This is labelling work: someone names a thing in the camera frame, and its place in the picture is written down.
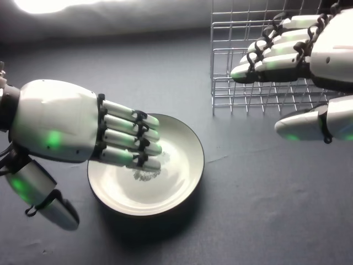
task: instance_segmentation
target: metal wire basket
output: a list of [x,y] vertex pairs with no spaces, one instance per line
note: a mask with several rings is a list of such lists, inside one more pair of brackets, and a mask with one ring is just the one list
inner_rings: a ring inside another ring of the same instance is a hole
[[251,0],[246,3],[228,1],[229,5],[212,0],[210,72],[213,114],[216,107],[228,107],[231,113],[236,107],[246,108],[247,112],[257,107],[263,113],[267,108],[275,107],[283,113],[313,107],[339,96],[337,92],[317,88],[309,79],[240,84],[230,78],[231,70],[246,55],[248,46],[261,36],[275,15],[281,12],[317,14],[322,10],[322,0],[257,0],[253,4]]

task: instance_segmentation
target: metal grid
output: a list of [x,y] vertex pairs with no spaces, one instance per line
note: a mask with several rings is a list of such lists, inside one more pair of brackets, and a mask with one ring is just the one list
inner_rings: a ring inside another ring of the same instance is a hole
[[248,46],[261,36],[276,14],[283,11],[292,15],[317,14],[322,0],[307,0],[307,3],[305,0],[283,0],[282,3],[256,0],[254,4],[248,0],[246,7],[239,6],[239,0],[229,1],[230,6],[218,7],[220,1],[212,0],[210,72],[213,114],[216,107],[228,107],[231,112],[236,107],[246,108],[247,112],[257,107],[263,113],[268,107],[275,107],[283,113],[312,107],[339,96],[337,92],[315,87],[309,79],[290,83],[240,84],[230,78],[231,70],[246,55]]

